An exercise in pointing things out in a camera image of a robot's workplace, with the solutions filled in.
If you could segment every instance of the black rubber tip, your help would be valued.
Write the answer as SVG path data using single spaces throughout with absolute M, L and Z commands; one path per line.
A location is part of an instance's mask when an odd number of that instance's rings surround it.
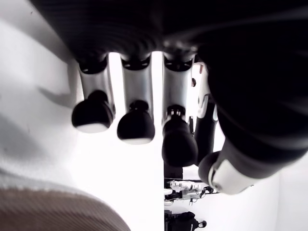
M 85 133 L 107 130 L 113 122 L 113 114 L 107 102 L 86 99 L 77 104 L 72 113 L 72 124 Z
M 171 119 L 165 124 L 163 135 L 162 156 L 167 165 L 187 167 L 195 163 L 198 147 L 185 121 Z
M 144 110 L 132 110 L 124 115 L 118 126 L 117 136 L 129 144 L 146 144 L 153 140 L 155 127 L 150 115 Z
M 219 153 L 220 152 L 214 152 L 208 154 L 201 160 L 199 164 L 199 170 L 198 170 L 199 177 L 207 185 L 209 185 L 208 174 L 210 172 L 210 168 L 217 161 Z

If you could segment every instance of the robotic hand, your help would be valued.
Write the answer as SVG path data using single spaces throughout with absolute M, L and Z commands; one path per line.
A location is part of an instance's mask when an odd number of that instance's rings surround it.
M 117 135 L 127 143 L 150 142 L 151 52 L 162 51 L 167 164 L 195 163 L 205 183 L 236 194 L 307 152 L 307 1 L 202 1 L 194 11 L 187 1 L 31 1 L 80 64 L 85 101 L 72 122 L 81 131 L 106 130 L 114 119 L 107 56 L 117 52 L 127 112 Z M 208 75 L 192 137 L 185 99 L 196 54 Z M 218 119 L 226 141 L 213 153 Z

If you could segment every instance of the metal cylinder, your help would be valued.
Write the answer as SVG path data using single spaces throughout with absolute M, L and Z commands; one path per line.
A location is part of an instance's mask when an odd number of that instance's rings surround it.
M 126 112 L 135 101 L 148 104 L 151 118 L 154 119 L 151 56 L 137 64 L 141 69 L 131 68 L 133 64 L 122 60 L 123 86 Z
M 163 65 L 163 123 L 167 120 L 167 109 L 172 105 L 186 108 L 187 90 L 192 78 L 192 61 L 188 62 L 186 68 L 175 71 L 168 65 L 172 65 L 166 57 Z
M 81 70 L 79 66 L 82 89 L 85 99 L 96 90 L 103 91 L 107 95 L 108 103 L 115 114 L 115 101 L 111 84 L 108 57 L 106 57 L 105 62 L 107 62 L 106 67 L 95 74 L 87 74 L 90 70 L 87 68 Z

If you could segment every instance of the white surface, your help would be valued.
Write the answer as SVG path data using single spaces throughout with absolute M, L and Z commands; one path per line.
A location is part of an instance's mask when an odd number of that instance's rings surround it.
M 84 133 L 99 133 L 107 131 L 108 128 L 104 124 L 86 124 L 78 126 L 77 129 Z
M 161 54 L 152 59 L 156 136 L 150 144 L 132 146 L 116 137 L 125 113 L 117 54 L 110 56 L 116 119 L 104 133 L 83 134 L 70 121 L 72 107 L 83 98 L 76 63 L 51 28 L 28 2 L 1 0 L 0 31 L 0 168 L 96 195 L 132 231 L 162 231 Z M 189 105 L 188 115 L 195 115 L 196 106 L 197 101 Z M 218 127 L 215 151 L 223 141 Z M 308 230 L 307 164 L 305 158 L 239 195 L 209 195 L 193 206 L 175 202 L 168 209 L 194 212 L 208 222 L 208 231 Z M 184 174 L 195 172 L 189 167 Z M 132 190 L 142 183 L 150 196 Z
M 149 138 L 140 138 L 140 139 L 125 139 L 123 142 L 127 144 L 132 144 L 132 145 L 142 145 L 142 144 L 147 144 L 151 142 L 151 139 Z

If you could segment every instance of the beige fabric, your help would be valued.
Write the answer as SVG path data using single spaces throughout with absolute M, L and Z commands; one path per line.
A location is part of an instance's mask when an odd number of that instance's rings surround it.
M 1 231 L 129 231 L 106 204 L 84 195 L 0 190 Z

